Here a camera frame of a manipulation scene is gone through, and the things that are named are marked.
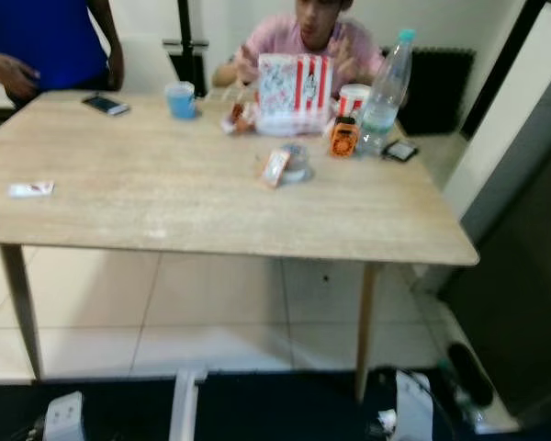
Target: table top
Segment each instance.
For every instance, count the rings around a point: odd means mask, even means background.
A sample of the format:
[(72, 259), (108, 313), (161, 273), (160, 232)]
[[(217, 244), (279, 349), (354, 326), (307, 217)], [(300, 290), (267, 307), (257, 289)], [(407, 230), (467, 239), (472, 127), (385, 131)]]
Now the table top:
[[(0, 128), (0, 243), (471, 266), (478, 255), (418, 160), (333, 159), (322, 137), (314, 176), (268, 188), (257, 176), (284, 142), (230, 137), (227, 103), (172, 119), (160, 96), (119, 95), (111, 118), (86, 93), (42, 96)], [(50, 197), (10, 184), (55, 181)]]

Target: table leg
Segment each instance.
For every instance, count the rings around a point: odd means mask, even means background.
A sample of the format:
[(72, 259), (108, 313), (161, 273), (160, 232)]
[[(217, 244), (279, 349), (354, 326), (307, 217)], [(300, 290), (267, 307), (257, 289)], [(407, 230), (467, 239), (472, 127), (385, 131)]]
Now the table leg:
[(357, 367), (355, 372), (355, 398), (363, 402), (367, 373), (369, 372), (369, 349), (371, 347), (371, 319), (373, 315), (374, 287), (376, 284), (376, 266), (366, 263), (361, 291), (361, 309), (359, 310), (359, 332), (357, 337)]
[(35, 323), (27, 269), (21, 245), (0, 244), (0, 255), (6, 272), (10, 298), (17, 314), (18, 325), (27, 348), (28, 359), (36, 379), (41, 378), (39, 335)]

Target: water bottle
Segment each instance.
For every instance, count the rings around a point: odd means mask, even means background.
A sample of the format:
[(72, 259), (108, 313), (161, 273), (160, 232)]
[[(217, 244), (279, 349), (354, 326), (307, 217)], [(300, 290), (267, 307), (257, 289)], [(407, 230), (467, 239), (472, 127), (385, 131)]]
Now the water bottle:
[(357, 145), (357, 151), (360, 153), (380, 155), (386, 146), (386, 139), (408, 90), (412, 67), (412, 42), (415, 36), (414, 30), (402, 30), (398, 45), (377, 73), (361, 115)]

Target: man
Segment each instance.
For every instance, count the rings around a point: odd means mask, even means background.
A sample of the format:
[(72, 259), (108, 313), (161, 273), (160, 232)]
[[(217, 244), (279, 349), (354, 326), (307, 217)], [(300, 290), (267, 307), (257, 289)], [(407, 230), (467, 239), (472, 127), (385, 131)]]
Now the man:
[[(88, 8), (110, 44), (108, 57)], [(48, 90), (119, 90), (123, 79), (108, 0), (0, 0), (0, 84), (17, 107)]]
[(296, 14), (269, 17), (239, 49), (234, 62), (220, 66), (213, 77), (215, 86), (239, 79), (248, 84), (257, 79), (257, 56), (261, 53), (314, 53), (335, 60), (333, 94), (342, 85), (371, 85), (384, 58), (370, 35), (339, 16), (353, 0), (296, 0)]

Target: popcorn bucket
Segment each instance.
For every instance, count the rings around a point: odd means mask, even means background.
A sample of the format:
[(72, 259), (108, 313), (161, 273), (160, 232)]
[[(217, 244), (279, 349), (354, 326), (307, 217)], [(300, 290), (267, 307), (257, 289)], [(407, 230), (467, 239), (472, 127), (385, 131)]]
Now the popcorn bucket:
[(354, 116), (354, 112), (369, 98), (371, 87), (367, 85), (344, 85), (341, 88), (339, 101), (339, 117)]
[(316, 55), (261, 54), (262, 115), (318, 114), (331, 103), (333, 62)]

